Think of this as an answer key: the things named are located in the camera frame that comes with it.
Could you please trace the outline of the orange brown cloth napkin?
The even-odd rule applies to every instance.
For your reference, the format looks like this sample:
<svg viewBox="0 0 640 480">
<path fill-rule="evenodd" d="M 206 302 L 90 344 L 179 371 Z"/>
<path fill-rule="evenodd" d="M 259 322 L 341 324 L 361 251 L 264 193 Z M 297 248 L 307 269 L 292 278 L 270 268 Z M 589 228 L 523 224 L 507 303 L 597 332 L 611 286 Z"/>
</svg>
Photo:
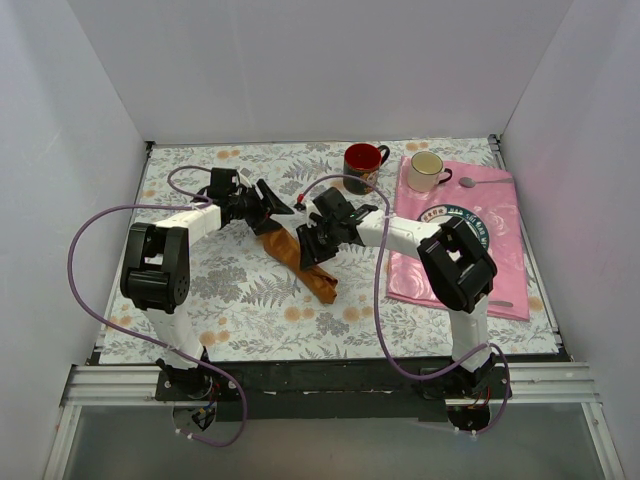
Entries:
<svg viewBox="0 0 640 480">
<path fill-rule="evenodd" d="M 322 304 L 333 304 L 337 298 L 338 279 L 319 266 L 303 270 L 300 267 L 301 248 L 284 227 L 257 237 L 264 251 L 286 266 Z"/>
</svg>

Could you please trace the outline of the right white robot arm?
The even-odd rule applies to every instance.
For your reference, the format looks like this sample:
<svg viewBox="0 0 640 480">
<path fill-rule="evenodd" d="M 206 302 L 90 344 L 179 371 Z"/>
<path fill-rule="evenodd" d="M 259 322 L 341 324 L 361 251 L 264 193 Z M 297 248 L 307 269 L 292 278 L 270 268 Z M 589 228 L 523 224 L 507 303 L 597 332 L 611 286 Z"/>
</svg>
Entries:
<svg viewBox="0 0 640 480">
<path fill-rule="evenodd" d="M 398 373 L 419 382 L 440 379 L 443 387 L 469 398 L 486 389 L 495 365 L 487 311 L 497 266 L 465 220 L 425 223 L 395 217 L 388 208 L 354 207 L 335 188 L 310 202 L 299 198 L 295 207 L 306 215 L 296 229 L 303 270 L 335 257 L 342 244 L 376 247 L 420 262 L 432 293 L 449 314 L 451 363 L 432 373 L 414 374 L 386 352 Z"/>
</svg>

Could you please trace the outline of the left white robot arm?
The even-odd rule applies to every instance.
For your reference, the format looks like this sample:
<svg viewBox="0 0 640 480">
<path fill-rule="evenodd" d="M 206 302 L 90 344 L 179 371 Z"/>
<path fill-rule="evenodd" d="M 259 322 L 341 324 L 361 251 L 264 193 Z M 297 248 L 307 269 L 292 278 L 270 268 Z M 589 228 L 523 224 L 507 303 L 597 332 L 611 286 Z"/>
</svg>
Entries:
<svg viewBox="0 0 640 480">
<path fill-rule="evenodd" d="M 251 183 L 234 169 L 213 168 L 194 205 L 166 220 L 134 223 L 128 233 L 120 291 L 150 321 L 167 352 L 156 364 L 171 386 L 200 400 L 212 390 L 213 374 L 198 361 L 208 359 L 188 318 L 190 247 L 234 220 L 255 235 L 279 230 L 274 215 L 292 215 L 262 179 Z"/>
</svg>

